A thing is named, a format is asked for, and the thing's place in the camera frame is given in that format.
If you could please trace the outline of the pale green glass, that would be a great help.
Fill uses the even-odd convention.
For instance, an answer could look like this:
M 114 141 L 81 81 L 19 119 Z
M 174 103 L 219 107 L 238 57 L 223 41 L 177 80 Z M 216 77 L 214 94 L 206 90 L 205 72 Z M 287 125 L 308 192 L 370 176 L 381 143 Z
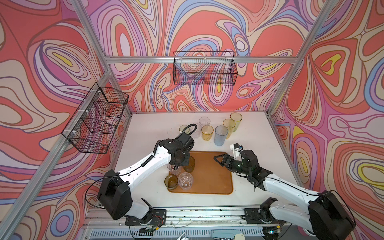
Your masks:
M 182 131 L 184 131 L 184 133 L 186 133 L 186 134 L 189 134 L 190 133 L 190 128 L 187 128 L 187 125 L 181 125 L 179 127 L 179 132 L 181 133 Z

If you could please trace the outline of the clear faceted glass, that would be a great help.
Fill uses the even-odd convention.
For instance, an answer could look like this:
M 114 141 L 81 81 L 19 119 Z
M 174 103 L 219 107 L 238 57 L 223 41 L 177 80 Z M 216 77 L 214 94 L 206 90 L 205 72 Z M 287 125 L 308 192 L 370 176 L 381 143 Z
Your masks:
M 178 175 L 181 174 L 181 172 L 182 172 L 181 167 L 179 167 L 179 166 L 175 166 L 175 165 L 167 164 L 167 168 L 168 168 L 169 173 L 170 173 L 171 175 L 178 176 Z

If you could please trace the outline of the tall clear glass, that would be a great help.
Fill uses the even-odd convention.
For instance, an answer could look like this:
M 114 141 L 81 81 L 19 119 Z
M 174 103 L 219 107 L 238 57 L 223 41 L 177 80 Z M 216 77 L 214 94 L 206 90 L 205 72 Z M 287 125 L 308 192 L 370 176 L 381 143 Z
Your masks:
M 197 125 L 197 128 L 196 128 L 195 132 L 193 134 L 191 134 L 191 137 L 196 140 L 201 135 L 202 126 L 199 123 L 195 123 L 195 124 Z

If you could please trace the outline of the tall olive textured glass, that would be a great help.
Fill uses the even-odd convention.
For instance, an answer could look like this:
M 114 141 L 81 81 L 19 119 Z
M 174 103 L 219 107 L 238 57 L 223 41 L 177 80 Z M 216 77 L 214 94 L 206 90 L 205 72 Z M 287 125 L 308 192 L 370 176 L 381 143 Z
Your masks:
M 189 158 L 189 164 L 186 165 L 186 166 L 183 166 L 183 169 L 185 172 L 187 173 L 192 173 L 195 169 L 195 165 L 196 165 L 196 161 L 195 161 L 195 158 L 190 156 Z

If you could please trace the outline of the clear glass back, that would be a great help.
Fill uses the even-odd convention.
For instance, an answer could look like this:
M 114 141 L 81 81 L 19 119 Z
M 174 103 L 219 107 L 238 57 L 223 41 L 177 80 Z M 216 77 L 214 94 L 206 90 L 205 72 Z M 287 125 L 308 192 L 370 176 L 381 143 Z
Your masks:
M 194 177 L 192 174 L 184 172 L 178 176 L 178 185 L 182 190 L 189 190 L 192 188 L 194 183 Z

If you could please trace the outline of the short amber textured glass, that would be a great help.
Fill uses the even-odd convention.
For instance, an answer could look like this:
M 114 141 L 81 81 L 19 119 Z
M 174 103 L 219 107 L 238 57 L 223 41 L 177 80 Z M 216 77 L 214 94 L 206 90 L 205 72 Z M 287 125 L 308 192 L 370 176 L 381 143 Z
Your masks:
M 178 177 L 176 175 L 168 175 L 165 178 L 164 183 L 168 190 L 174 190 L 178 186 Z

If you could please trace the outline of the brown plastic tray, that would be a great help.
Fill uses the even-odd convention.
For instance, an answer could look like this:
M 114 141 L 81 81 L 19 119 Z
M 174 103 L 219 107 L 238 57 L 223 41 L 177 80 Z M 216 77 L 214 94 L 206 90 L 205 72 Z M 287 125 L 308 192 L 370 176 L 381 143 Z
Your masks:
M 171 193 L 183 194 L 208 194 L 230 195 L 233 190 L 232 173 L 220 166 L 215 156 L 224 155 L 224 152 L 191 151 L 190 155 L 195 159 L 195 169 L 192 171 L 194 182 L 188 190 L 180 186 Z

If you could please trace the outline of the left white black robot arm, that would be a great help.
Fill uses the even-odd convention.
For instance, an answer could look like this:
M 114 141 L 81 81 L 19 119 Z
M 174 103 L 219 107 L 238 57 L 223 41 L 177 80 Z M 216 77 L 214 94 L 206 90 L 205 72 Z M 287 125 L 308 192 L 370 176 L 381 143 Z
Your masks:
M 153 152 L 134 165 L 119 172 L 110 170 L 104 175 L 97 195 L 99 202 L 113 220 L 125 216 L 140 220 L 147 218 L 152 210 L 151 205 L 144 199 L 133 199 L 131 191 L 167 164 L 189 165 L 194 144 L 194 139 L 186 133 L 180 133 L 175 139 L 158 140 Z

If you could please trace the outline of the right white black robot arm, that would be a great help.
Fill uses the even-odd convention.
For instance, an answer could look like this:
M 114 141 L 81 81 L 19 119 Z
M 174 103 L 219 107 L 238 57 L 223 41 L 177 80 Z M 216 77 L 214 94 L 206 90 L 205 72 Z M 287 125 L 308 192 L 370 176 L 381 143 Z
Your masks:
M 277 198 L 268 198 L 251 219 L 262 223 L 285 221 L 295 224 L 319 240 L 345 240 L 356 227 L 353 215 L 330 191 L 322 193 L 305 189 L 278 177 L 260 166 L 252 150 L 235 144 L 233 155 L 218 155 L 214 160 L 230 172 L 245 178 L 255 189 L 273 193 L 289 201 L 278 204 Z

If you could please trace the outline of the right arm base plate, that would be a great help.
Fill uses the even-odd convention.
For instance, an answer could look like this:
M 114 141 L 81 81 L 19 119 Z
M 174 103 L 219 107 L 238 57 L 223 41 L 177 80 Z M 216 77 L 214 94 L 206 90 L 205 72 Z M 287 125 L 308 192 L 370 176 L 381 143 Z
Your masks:
M 267 225 L 284 225 L 287 222 L 277 220 L 274 217 L 270 217 L 268 220 L 263 220 L 262 215 L 259 213 L 259 208 L 244 208 L 244 214 L 241 218 L 247 222 L 247 224 L 267 224 Z

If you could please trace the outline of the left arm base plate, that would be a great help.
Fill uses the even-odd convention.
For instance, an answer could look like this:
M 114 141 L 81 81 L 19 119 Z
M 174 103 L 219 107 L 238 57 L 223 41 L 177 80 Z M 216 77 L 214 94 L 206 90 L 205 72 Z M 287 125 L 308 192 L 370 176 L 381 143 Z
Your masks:
M 150 210 L 142 219 L 136 217 L 126 217 L 126 226 L 152 226 L 161 227 L 166 223 L 167 210 Z

